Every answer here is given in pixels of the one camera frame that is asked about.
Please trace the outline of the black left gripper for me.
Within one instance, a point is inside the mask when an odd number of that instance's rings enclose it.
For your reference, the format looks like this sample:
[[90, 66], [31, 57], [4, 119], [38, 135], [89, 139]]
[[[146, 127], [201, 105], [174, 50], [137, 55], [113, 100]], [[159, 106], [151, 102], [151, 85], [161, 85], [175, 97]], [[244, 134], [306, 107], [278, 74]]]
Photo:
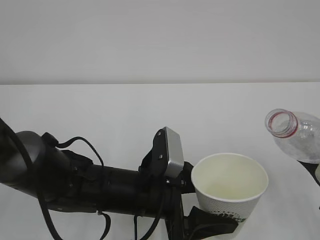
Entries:
[[159, 208], [154, 220], [142, 237], [147, 240], [155, 231], [161, 218], [165, 221], [169, 240], [204, 240], [218, 235], [231, 234], [238, 227], [236, 220], [205, 212], [193, 206], [189, 215], [184, 216], [183, 194], [195, 193], [195, 187], [191, 180], [194, 166], [185, 161], [182, 171], [175, 179], [167, 179], [166, 185], [170, 190], [170, 209], [165, 211], [166, 197], [168, 194], [163, 190], [160, 194]]

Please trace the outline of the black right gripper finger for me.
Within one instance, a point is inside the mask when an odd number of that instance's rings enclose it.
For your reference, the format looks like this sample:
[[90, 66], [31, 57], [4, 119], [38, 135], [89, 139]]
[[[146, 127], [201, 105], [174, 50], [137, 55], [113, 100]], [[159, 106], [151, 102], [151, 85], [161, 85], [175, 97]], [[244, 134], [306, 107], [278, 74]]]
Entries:
[[309, 172], [317, 185], [320, 185], [320, 165], [300, 161], [300, 164]]

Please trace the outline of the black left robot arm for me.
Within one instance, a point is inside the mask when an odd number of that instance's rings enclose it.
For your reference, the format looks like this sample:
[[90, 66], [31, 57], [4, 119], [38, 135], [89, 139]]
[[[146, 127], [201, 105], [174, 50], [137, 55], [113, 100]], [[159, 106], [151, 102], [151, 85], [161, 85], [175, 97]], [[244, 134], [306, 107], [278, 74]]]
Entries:
[[195, 192], [193, 165], [184, 161], [180, 136], [169, 127], [157, 131], [138, 170], [94, 164], [69, 150], [75, 141], [73, 137], [60, 143], [50, 133], [14, 132], [0, 123], [0, 182], [37, 198], [55, 240], [60, 236], [50, 211], [102, 215], [103, 237], [111, 227], [110, 213], [153, 218], [144, 239], [160, 220], [171, 240], [202, 240], [233, 233], [238, 227], [230, 215], [198, 207], [184, 214], [182, 195]]

